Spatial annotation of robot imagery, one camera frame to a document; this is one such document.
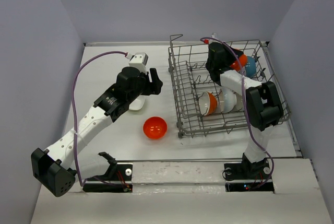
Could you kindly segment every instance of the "dish rack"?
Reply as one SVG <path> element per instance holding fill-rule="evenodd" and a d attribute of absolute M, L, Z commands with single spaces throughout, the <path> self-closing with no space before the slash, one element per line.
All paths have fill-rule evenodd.
<path fill-rule="evenodd" d="M 214 83 L 205 68 L 208 58 L 206 44 L 178 44 L 175 40 L 182 34 L 170 36 L 169 72 L 172 79 L 175 100 L 178 137 L 207 136 L 209 133 L 227 132 L 247 128 L 245 112 L 232 110 L 229 113 L 214 113 L 209 116 L 200 114 L 198 99 L 204 91 L 211 92 L 219 102 L 220 86 Z M 259 82 L 272 81 L 276 84 L 284 115 L 279 124 L 291 116 L 288 103 L 280 89 L 268 57 L 268 48 L 259 40 L 226 42 L 229 46 L 242 50 L 256 61 L 256 74 L 252 78 Z"/>

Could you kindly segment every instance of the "white wall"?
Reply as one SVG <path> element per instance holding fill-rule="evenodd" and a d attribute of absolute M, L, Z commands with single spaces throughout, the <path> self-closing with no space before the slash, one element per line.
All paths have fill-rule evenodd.
<path fill-rule="evenodd" d="M 84 42 L 270 40 L 293 0 L 62 0 Z"/>
<path fill-rule="evenodd" d="M 30 154 L 62 134 L 83 45 L 60 0 L 0 0 L 0 223 L 30 223 Z"/>
<path fill-rule="evenodd" d="M 334 220 L 334 0 L 295 0 L 270 42 L 303 154 Z"/>

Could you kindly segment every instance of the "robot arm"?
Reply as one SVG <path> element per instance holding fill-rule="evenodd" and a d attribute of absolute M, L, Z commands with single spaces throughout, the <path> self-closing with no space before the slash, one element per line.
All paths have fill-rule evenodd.
<path fill-rule="evenodd" d="M 140 95 L 158 95 L 162 81 L 155 68 L 150 69 L 151 80 L 146 73 L 147 55 L 138 53 L 132 57 L 129 67 L 124 67 L 118 74 L 116 83 L 109 87 L 89 109 L 78 124 L 75 133 L 72 128 L 56 143 L 44 151 L 37 148 L 31 155 L 33 175 L 56 197 L 64 195 L 74 184 L 77 171 L 73 166 L 73 137 L 77 135 L 77 154 L 94 137 L 115 122 L 129 109 L 129 105 Z M 90 178 L 104 174 L 108 167 L 117 162 L 106 153 L 99 153 L 95 159 L 82 167 L 82 177 Z"/>
<path fill-rule="evenodd" d="M 242 95 L 242 78 L 244 78 L 247 101 L 245 111 L 251 124 L 250 130 L 256 139 L 256 142 L 249 140 L 241 163 L 225 164 L 225 169 L 230 169 L 229 174 L 226 174 L 226 179 L 254 179 L 267 166 L 264 150 L 267 148 L 272 132 L 270 126 L 277 125 L 283 116 L 283 108 L 276 86 L 270 81 L 261 83 L 242 77 L 241 74 L 230 68 L 235 58 L 244 54 L 242 51 L 213 40 L 210 41 L 208 48 L 206 69 L 215 83 Z"/>

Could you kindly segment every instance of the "purple cable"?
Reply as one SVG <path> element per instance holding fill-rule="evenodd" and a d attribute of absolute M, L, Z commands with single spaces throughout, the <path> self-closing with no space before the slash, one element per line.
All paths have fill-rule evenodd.
<path fill-rule="evenodd" d="M 257 189 L 261 186 L 263 186 L 264 184 L 267 183 L 267 181 L 271 178 L 272 176 L 272 173 L 273 173 L 273 169 L 274 169 L 274 161 L 273 161 L 273 158 L 272 156 L 268 153 L 268 151 L 260 145 L 259 142 L 256 141 L 256 139 L 254 138 L 254 135 L 253 135 L 253 132 L 252 132 L 252 128 L 251 128 L 251 124 L 249 122 L 249 117 L 248 117 L 248 112 L 247 112 L 247 102 L 246 102 L 246 94 L 245 94 L 245 82 L 244 82 L 244 76 L 246 76 L 246 72 L 245 70 L 243 69 L 241 63 L 240 63 L 240 60 L 238 58 L 238 56 L 234 53 L 234 51 L 230 48 L 229 45 L 227 45 L 225 42 L 221 41 L 221 40 L 218 40 L 218 39 L 215 39 L 215 38 L 212 38 L 212 37 L 204 37 L 204 38 L 201 38 L 200 41 L 204 42 L 204 40 L 214 40 L 214 41 L 217 41 L 219 43 L 221 43 L 222 45 L 226 46 L 227 50 L 229 50 L 229 52 L 235 57 L 236 61 L 238 62 L 239 64 L 239 67 L 240 67 L 240 70 L 241 70 L 241 73 L 242 73 L 242 78 L 241 78 L 241 92 L 242 92 L 242 98 L 243 98 L 243 105 L 244 105 L 244 109 L 245 109 L 245 116 L 246 116 L 246 122 L 247 122 L 247 126 L 248 126 L 248 131 L 249 131 L 249 134 L 252 138 L 252 141 L 256 144 L 256 146 L 258 146 L 263 152 L 266 153 L 266 155 L 268 155 L 269 159 L 271 160 L 271 171 L 270 173 L 268 174 L 268 177 L 266 178 L 265 181 L 263 181 L 262 183 L 258 184 L 255 188 L 253 189 Z"/>
<path fill-rule="evenodd" d="M 97 181 L 99 181 L 99 182 L 102 182 L 103 184 L 105 184 L 105 185 L 109 185 L 109 186 L 121 186 L 121 184 L 113 184 L 113 183 L 109 183 L 109 182 L 107 182 L 107 181 L 102 181 L 102 180 L 100 180 L 97 176 L 94 176 L 93 177 L 94 179 L 96 179 Z"/>
<path fill-rule="evenodd" d="M 101 53 L 93 58 L 91 58 L 90 60 L 86 61 L 78 70 L 77 74 L 75 75 L 74 81 L 73 81 L 73 85 L 72 85 L 72 94 L 71 94 L 71 102 L 72 102 L 72 109 L 73 109 L 73 118 L 74 118 L 74 131 L 75 133 L 78 132 L 78 116 L 77 116 L 77 109 L 75 107 L 75 101 L 74 101 L 74 90 L 75 90 L 75 86 L 77 84 L 77 79 L 78 79 L 78 75 L 80 74 L 81 70 L 87 66 L 89 63 L 91 63 L 92 61 L 96 60 L 99 57 L 108 55 L 108 54 L 115 54 L 115 53 L 119 53 L 119 54 L 123 54 L 123 55 L 127 55 L 127 53 L 125 52 L 120 52 L 120 51 L 111 51 L 111 52 L 106 52 L 106 53 Z M 77 142 L 78 142 L 78 136 L 76 134 L 74 134 L 73 137 L 73 155 L 74 155 L 74 164 L 75 164 L 75 168 L 77 170 L 78 173 L 78 178 L 79 178 L 79 183 L 80 186 L 83 187 L 85 184 L 85 181 L 82 182 L 82 177 L 81 177 L 81 173 L 80 173 L 80 168 L 79 168 L 79 162 L 78 162 L 78 150 L 77 150 Z"/>

